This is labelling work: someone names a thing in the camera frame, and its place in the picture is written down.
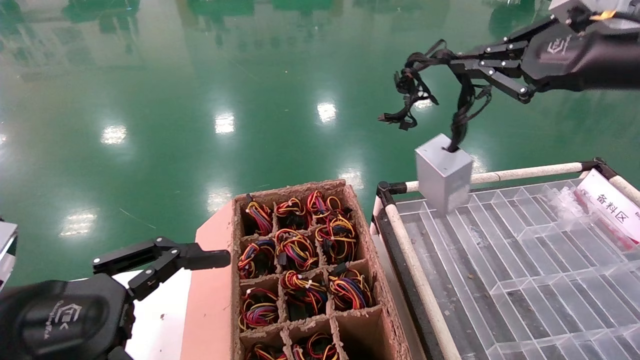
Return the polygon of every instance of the black wire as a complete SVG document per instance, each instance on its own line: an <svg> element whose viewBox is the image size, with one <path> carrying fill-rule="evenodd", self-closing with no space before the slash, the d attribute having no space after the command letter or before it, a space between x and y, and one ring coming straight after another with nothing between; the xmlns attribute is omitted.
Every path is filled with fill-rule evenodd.
<svg viewBox="0 0 640 360"><path fill-rule="evenodd" d="M413 104L420 100L430 100L433 104L438 105L438 100L431 93L431 90L422 80L420 71L432 65L450 64L451 60L458 58L451 50L447 48L447 42L440 39L433 44L429 50L423 53L413 53L409 55L404 63L404 69L399 74L396 72L395 82L396 89L404 97L404 108L397 113L384 113L378 120L388 122L389 124L400 123L400 129L407 130L415 127L417 121L411 108ZM471 82L468 74L455 74L456 79L461 85L460 96L458 97L458 110L453 114L451 121L451 144L446 148L449 152L455 152L459 149L459 145L467 134L467 123L484 110L491 101L490 85L475 85ZM476 88L480 88L480 94L476 95ZM475 100L485 98L485 103L475 113L468 114L473 107Z"/></svg>
<svg viewBox="0 0 640 360"><path fill-rule="evenodd" d="M634 13L616 12L615 14L613 14L613 18L629 20L629 21L635 22L636 24L640 24L640 17L638 17L638 15Z"/></svg>

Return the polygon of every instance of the plastic grid tray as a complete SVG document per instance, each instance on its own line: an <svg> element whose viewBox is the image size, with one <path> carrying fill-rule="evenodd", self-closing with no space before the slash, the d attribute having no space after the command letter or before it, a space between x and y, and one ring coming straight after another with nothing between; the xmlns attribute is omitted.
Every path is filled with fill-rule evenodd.
<svg viewBox="0 0 640 360"><path fill-rule="evenodd" d="M640 359L640 261L588 217L560 221L550 190L488 190L443 216L398 202L463 359Z"/></svg>
<svg viewBox="0 0 640 360"><path fill-rule="evenodd" d="M291 353L292 344L302 338L311 336L316 332L325 332L333 337L333 341L338 348L340 360L400 360L408 359L408 347L406 339L402 333L397 311L391 300L390 290L386 278L382 273L380 261L377 256L375 246L369 234L368 223L357 202L353 189L346 185L344 181L325 181L322 183L309 183L304 185L291 186L287 188L270 190L266 192L252 193L253 198L260 204L267 204L273 209L276 203L297 197L303 202L307 195L313 190L321 190L325 198L336 196L343 206L348 206L352 212L352 223L358 233L358 250L356 259L347 263L348 268L358 270L364 274L374 297L374 306L362 310L338 311L333 303L333 295L329 294L326 306L326 314L313 316L311 318L290 321L287 311L286 297L284 290L280 286L280 278L284 273L283 268L276 264L276 272L271 275L264 275L256 279L242 280L237 271L234 272L234 289L236 299L232 304L235 307L234 319L237 323L240 316L239 299L251 288L265 288L278 296L279 320L273 325L240 331L238 326L234 335L235 352L234 359L244 360L245 353L254 344L261 342L272 347L282 348L287 354L287 358L293 360ZM247 246L262 238L273 238L279 230L280 224L276 216L273 217L273 231L268 236L247 235L250 230L246 227L248 217L244 209L246 208L246 197L240 195L234 199L234 250L232 251L233 264L237 268L237 259ZM316 221L311 227L300 231L301 234L313 240ZM321 247L316 243L319 254L319 266L309 272L302 273L305 277L323 281L328 284L328 275L337 265L329 265L326 262Z"/></svg>

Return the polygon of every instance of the cardboard box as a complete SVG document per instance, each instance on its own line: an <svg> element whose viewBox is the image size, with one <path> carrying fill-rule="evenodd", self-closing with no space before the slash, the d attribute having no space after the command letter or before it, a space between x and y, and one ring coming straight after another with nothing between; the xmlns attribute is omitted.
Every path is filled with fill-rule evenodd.
<svg viewBox="0 0 640 360"><path fill-rule="evenodd" d="M291 345L316 332L325 332L333 337L341 360L410 359L397 309L369 234L368 221L362 213L352 187L347 185L344 180L323 181L322 183L307 183L256 192L252 193L252 196L259 204L267 204L273 209L274 204L288 201L291 197L297 197L306 203L307 196L314 190L321 191L325 199L329 196L336 196L343 207L347 206L353 210L351 222L358 233L359 242L356 259L347 263L347 266L365 274L368 283L370 286L372 285L374 305L362 310L337 311L330 295L325 315L290 322L285 304L285 293L279 285L279 279L283 272L281 266L277 266L276 274L257 279L240 280L237 271L238 258L248 244L261 237L246 233L248 218L245 209L248 200L245 195L239 195L232 201L232 298L230 304L232 315L231 319L224 319L224 321L231 321L233 359L244 360L245 352L254 344L262 342L274 347L282 347L288 359L293 360ZM274 229L269 236L273 236L279 230L275 216L273 216L273 227ZM312 223L310 229L302 231L302 233L305 236L309 235L309 239L315 240L315 236L313 236L315 229L317 229L316 221ZM328 283L328 275L336 265L328 265L319 244L316 243L316 247L320 257L319 266L304 274L316 279L323 279L325 283ZM237 325L238 318L241 316L241 298L247 289L254 287L264 287L278 295L279 321L266 327L241 332ZM223 319L212 318L211 321L221 322Z"/></svg>

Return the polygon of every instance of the green epoxy floor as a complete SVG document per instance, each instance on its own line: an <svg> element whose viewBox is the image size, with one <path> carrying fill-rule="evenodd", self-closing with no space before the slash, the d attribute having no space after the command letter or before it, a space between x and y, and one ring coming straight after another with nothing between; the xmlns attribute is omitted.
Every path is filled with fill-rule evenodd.
<svg viewBox="0 0 640 360"><path fill-rule="evenodd" d="M378 181L415 179L413 149L448 134L459 85L409 132L406 56L501 38L547 2L0 0L0 213L20 225L12 284L74 279L163 234L193 241L231 195L346 177L366 212ZM601 156L640 184L634 92L494 92L464 149L476 171Z"/></svg>

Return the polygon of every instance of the transparent plastic tray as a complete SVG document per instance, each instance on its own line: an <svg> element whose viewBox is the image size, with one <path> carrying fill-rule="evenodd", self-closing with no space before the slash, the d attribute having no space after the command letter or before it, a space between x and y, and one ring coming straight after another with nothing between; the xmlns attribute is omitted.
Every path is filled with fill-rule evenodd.
<svg viewBox="0 0 640 360"><path fill-rule="evenodd" d="M447 216L397 203L463 360L640 359L638 250L559 216L551 189L578 184L476 192Z"/></svg>

